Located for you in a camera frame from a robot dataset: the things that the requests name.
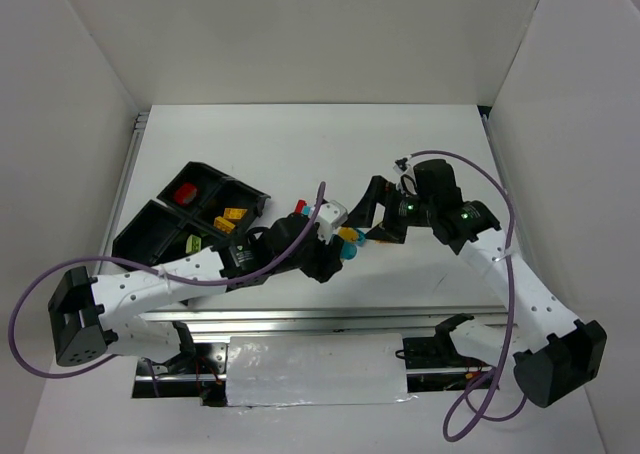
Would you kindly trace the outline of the teal rounded lego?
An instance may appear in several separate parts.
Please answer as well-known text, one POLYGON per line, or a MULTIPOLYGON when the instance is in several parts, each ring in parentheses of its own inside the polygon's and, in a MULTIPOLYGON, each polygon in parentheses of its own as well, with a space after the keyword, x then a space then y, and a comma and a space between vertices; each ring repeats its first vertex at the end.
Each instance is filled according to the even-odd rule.
POLYGON ((342 245, 340 252, 340 258, 345 260, 352 260, 358 253, 358 246, 355 243, 345 241, 342 245))

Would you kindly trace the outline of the red arch lego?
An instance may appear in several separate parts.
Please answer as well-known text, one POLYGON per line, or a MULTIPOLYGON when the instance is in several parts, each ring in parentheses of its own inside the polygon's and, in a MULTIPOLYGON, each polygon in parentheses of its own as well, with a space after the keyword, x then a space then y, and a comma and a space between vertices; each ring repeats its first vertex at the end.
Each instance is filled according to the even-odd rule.
POLYGON ((296 214, 302 214, 306 206, 307 206, 307 203, 304 200, 300 199, 296 204, 294 212, 296 214))

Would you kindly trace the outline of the yellow lego brick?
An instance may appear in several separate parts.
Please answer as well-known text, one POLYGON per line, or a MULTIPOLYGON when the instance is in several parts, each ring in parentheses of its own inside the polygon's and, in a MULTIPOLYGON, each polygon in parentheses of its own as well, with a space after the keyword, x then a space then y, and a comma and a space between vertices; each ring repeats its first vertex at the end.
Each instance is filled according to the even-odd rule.
POLYGON ((225 208, 223 212, 223 218, 227 221, 237 223, 241 221, 248 213, 244 208, 225 208))

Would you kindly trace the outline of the orange-yellow lego brick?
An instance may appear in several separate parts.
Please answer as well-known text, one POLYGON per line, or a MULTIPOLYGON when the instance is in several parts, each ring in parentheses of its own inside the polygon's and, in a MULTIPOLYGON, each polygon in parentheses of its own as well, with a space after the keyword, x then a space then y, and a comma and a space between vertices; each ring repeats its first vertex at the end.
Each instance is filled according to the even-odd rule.
POLYGON ((225 219, 222 216, 217 216, 214 219, 214 223, 213 226, 215 229, 225 233, 225 234, 230 234, 234 231, 236 225, 231 222, 230 220, 225 219))

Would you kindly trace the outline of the green lego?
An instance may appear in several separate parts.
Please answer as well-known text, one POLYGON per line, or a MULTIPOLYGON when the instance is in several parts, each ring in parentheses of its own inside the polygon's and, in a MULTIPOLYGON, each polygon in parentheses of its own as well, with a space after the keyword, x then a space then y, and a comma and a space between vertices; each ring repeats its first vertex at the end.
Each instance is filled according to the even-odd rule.
POLYGON ((186 239, 185 252, 187 255, 198 253, 202 250, 202 238, 191 234, 186 239))

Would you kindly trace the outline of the red lego with flower print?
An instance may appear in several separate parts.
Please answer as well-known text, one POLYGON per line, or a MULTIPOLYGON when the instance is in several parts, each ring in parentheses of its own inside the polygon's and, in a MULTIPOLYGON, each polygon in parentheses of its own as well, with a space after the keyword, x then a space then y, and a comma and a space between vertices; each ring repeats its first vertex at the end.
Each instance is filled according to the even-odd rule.
POLYGON ((198 195, 198 187, 190 182, 183 183, 173 193, 173 201, 182 207, 190 205, 198 195))

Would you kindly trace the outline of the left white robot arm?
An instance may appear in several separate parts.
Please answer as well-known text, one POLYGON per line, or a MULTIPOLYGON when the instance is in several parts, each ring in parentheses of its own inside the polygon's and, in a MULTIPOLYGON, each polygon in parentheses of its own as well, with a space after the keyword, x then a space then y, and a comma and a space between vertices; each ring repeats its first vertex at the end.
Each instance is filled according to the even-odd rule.
POLYGON ((104 354, 164 365, 188 360, 195 347, 186 325, 149 322, 144 314, 262 285, 291 270, 324 283, 342 267, 336 232, 345 218, 324 205, 310 215, 280 218, 220 251, 208 247, 152 271, 92 277, 84 267, 68 270, 48 303, 57 365, 78 367, 104 354))

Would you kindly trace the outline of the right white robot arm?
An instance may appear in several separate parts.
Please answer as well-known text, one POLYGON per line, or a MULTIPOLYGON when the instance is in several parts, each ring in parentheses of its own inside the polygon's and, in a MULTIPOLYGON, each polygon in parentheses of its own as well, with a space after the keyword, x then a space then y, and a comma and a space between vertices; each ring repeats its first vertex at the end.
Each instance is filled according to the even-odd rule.
POLYGON ((593 380, 607 334, 595 320, 583 322, 511 251, 507 233, 480 201, 466 201, 452 166, 443 159, 415 166, 400 160, 398 183, 380 175, 347 219, 369 240, 402 244, 411 227, 426 227, 473 268, 513 312, 518 328, 508 348, 501 334, 471 315, 437 326, 444 348, 495 365, 503 361, 527 400, 546 408, 593 380))

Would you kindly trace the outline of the blue flat lego brick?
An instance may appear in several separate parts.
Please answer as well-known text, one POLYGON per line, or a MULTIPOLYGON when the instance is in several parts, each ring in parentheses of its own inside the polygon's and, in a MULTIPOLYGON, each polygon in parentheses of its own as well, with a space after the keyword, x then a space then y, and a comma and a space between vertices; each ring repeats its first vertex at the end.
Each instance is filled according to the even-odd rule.
POLYGON ((359 229, 352 228, 352 242, 358 246, 362 246, 366 242, 366 235, 359 229))

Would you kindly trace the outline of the small yellow lego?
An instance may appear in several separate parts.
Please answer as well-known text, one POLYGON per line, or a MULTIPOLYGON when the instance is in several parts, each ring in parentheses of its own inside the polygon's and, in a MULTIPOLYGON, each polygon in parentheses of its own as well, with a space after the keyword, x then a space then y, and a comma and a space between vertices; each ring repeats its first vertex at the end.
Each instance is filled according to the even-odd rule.
POLYGON ((345 240, 351 240, 353 237, 353 233, 350 228, 341 228, 339 231, 339 235, 345 240))

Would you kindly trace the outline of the black four-compartment tray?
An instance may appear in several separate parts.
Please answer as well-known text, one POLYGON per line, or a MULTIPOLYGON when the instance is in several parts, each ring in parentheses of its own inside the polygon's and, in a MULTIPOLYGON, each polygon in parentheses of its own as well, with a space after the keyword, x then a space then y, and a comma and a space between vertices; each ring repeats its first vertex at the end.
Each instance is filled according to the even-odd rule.
POLYGON ((148 201, 112 242, 112 255, 154 266, 188 256, 186 239, 194 234, 202 238, 202 248, 220 248, 235 234, 250 229, 263 214, 270 196, 205 163, 190 161, 148 201), (188 206, 177 205, 173 193, 183 183, 198 187, 196 199, 188 206), (225 234, 214 228, 214 219, 223 217, 225 208, 244 208, 245 217, 234 223, 234 231, 225 234))

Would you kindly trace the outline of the aluminium rail frame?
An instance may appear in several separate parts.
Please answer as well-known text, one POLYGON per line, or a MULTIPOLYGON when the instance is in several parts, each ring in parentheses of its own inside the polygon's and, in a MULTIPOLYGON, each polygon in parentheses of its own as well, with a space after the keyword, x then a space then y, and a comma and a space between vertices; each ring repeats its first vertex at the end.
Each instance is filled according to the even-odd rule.
MULTIPOLYGON (((413 166, 443 159, 466 201, 484 203, 507 233, 512 215, 496 183, 495 164, 478 110, 462 105, 320 104, 171 106, 151 109, 124 211, 130 221, 190 161, 205 163, 270 196, 263 214, 229 244, 260 235, 295 213, 302 199, 319 210, 335 201, 349 212, 380 175, 398 183, 394 162, 413 166)), ((228 245, 213 248, 220 251, 228 245)), ((111 255, 117 273, 152 271, 111 255)), ((436 328, 456 315, 471 315, 503 337, 508 348, 518 328, 512 310, 431 229, 411 227, 403 244, 367 239, 328 282, 293 270, 264 284, 195 298, 149 311, 149 322, 178 321, 188 328, 194 356, 157 364, 167 379, 204 378, 226 399, 228 349, 233 337, 398 334, 396 356, 406 379, 432 361, 467 362, 496 387, 515 387, 512 370, 444 348, 436 328)))

